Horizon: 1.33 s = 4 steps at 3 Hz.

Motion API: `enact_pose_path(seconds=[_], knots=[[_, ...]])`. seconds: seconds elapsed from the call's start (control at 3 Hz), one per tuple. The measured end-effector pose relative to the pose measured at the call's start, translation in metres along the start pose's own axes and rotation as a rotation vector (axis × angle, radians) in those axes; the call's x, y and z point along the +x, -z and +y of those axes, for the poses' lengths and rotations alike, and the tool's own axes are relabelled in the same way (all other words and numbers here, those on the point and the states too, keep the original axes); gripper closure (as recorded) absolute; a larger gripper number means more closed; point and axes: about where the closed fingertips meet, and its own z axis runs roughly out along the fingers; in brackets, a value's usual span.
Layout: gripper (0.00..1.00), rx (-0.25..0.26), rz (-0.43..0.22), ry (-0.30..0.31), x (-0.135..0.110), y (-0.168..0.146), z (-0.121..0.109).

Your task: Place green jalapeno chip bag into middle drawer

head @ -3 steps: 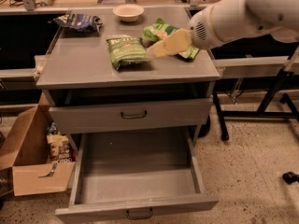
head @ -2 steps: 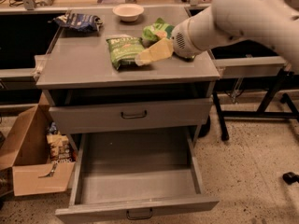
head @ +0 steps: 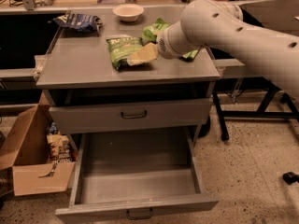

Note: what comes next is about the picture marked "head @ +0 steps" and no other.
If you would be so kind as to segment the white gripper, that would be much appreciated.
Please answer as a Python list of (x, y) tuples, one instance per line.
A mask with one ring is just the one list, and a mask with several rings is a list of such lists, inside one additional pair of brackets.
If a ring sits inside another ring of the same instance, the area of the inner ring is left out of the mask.
[(158, 52), (166, 59), (174, 59), (194, 50), (202, 49), (204, 45), (193, 44), (183, 33), (180, 22), (170, 25), (157, 36), (157, 47), (148, 43), (142, 49), (127, 58), (130, 66), (148, 63), (156, 60)]

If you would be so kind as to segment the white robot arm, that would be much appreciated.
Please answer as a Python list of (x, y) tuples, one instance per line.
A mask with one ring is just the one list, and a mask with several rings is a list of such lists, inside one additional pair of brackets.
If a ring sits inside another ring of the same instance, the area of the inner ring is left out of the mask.
[(155, 45), (131, 54), (127, 62), (139, 65), (159, 55), (173, 59), (205, 47), (230, 54), (291, 97), (299, 98), (299, 37), (245, 23), (221, 2), (189, 3), (180, 20), (158, 34)]

